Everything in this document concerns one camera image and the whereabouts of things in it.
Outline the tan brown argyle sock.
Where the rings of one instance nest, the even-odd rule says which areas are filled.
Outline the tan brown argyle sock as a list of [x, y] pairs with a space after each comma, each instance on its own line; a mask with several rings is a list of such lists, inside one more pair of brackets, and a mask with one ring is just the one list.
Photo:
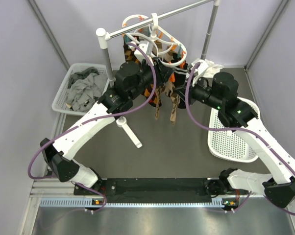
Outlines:
[[166, 84], [165, 94], [172, 101], [172, 110], [170, 115], [170, 122], [172, 125], [176, 123], [177, 109], [180, 104], [180, 96], [174, 92], [175, 86], [172, 82]]
[[156, 95], [156, 107], [155, 107], [155, 119], [158, 120], [160, 116], [160, 104], [161, 104], [161, 93], [162, 93], [162, 88], [157, 88], [155, 90], [155, 95]]

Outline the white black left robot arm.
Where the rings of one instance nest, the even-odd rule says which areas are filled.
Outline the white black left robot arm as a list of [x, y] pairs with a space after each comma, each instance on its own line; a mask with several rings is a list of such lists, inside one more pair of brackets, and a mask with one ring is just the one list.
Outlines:
[[133, 100], [145, 89], [166, 84], [173, 71], [159, 58], [143, 60], [141, 65], [133, 61], [123, 63], [115, 74], [114, 85], [73, 127], [54, 140], [41, 141], [44, 160], [58, 180], [80, 183], [91, 194], [99, 193], [102, 187], [99, 176], [75, 161], [76, 153], [105, 126], [133, 111]]

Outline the white oval peg hanger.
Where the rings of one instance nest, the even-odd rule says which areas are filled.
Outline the white oval peg hanger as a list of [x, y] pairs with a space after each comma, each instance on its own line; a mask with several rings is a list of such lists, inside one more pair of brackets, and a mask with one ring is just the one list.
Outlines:
[[125, 43], [131, 42], [152, 46], [151, 57], [158, 57], [167, 67], [183, 69], [186, 65], [187, 49], [160, 25], [158, 15], [152, 13], [152, 23], [123, 34]]

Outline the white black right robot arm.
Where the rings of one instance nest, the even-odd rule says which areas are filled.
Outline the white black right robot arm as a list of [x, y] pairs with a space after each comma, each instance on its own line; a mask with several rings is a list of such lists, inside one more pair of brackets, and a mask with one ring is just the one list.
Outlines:
[[185, 102], [188, 113], [195, 101], [217, 111], [222, 128], [207, 127], [199, 122], [195, 124], [212, 132], [231, 131], [252, 148], [269, 170], [268, 174], [238, 168], [224, 170], [219, 176], [221, 191], [226, 194], [236, 189], [254, 192], [284, 210], [295, 200], [295, 159], [266, 129], [256, 110], [238, 98], [239, 84], [232, 74], [218, 72], [213, 76], [213, 83], [205, 86], [199, 80], [200, 76], [190, 71], [174, 92]]

